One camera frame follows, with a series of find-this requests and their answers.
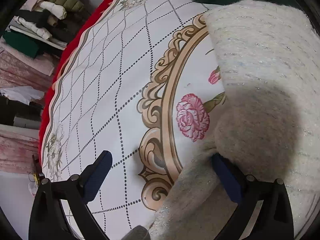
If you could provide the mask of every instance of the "blue gripper pad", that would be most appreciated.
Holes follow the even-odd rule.
[[[103,151],[96,161],[92,164],[94,171],[84,184],[83,200],[88,203],[96,197],[104,179],[112,166],[112,154],[109,151]]]
[[[212,156],[212,166],[230,200],[240,204],[242,200],[242,187],[231,171],[233,164],[219,153],[215,153]]]

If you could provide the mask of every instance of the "white fuzzy blanket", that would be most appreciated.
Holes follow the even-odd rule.
[[[213,239],[228,221],[236,205],[212,171],[214,151],[244,174],[284,180],[297,235],[320,191],[320,40],[302,11],[267,2],[222,6],[205,19],[230,108],[156,213],[151,238]]]

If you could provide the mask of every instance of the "floral bedsheet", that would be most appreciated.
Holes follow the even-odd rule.
[[[150,222],[193,152],[212,136],[225,102],[202,15],[213,6],[114,0],[83,33],[56,83],[43,172],[65,180],[110,151],[113,166],[88,204],[110,239]]]

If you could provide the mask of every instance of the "red bed edge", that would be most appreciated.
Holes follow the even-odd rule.
[[[86,29],[88,29],[89,27],[91,27],[92,25],[94,25],[97,22],[97,20],[101,16],[102,12],[109,7],[109,5],[110,5],[110,3],[112,3],[112,1],[113,0],[104,0],[98,6],[98,8],[94,11],[94,13],[90,16],[90,18],[86,21],[86,23],[82,26],[82,28],[78,32],[77,36],[65,48],[65,50],[63,51],[63,53],[61,55],[60,62],[59,62],[58,66],[57,66],[57,68],[55,70],[53,83],[56,82],[58,73],[59,73],[63,63],[68,59],[68,57],[73,52],[73,50],[77,48],[82,33]],[[43,109],[43,113],[42,113],[42,117],[41,117],[40,129],[39,129],[39,147],[38,147],[38,150],[39,150],[40,164],[42,163],[42,161],[41,161],[42,142],[43,142],[44,134],[45,134],[45,131],[47,129],[47,126],[48,126],[49,120],[50,120],[49,119],[49,105],[50,105],[50,102],[51,102],[53,96],[54,96],[54,90],[52,90],[52,88],[50,87],[49,90],[47,91],[46,95],[45,95],[45,98],[44,98],[45,105],[44,105],[44,109]]]

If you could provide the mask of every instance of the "pink flower print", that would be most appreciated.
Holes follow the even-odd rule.
[[[177,104],[178,127],[185,137],[193,142],[204,138],[209,128],[209,115],[205,112],[201,99],[195,94],[187,94]]]
[[[208,81],[210,82],[210,84],[214,85],[220,79],[221,79],[220,68],[218,66],[214,71],[211,72]]]

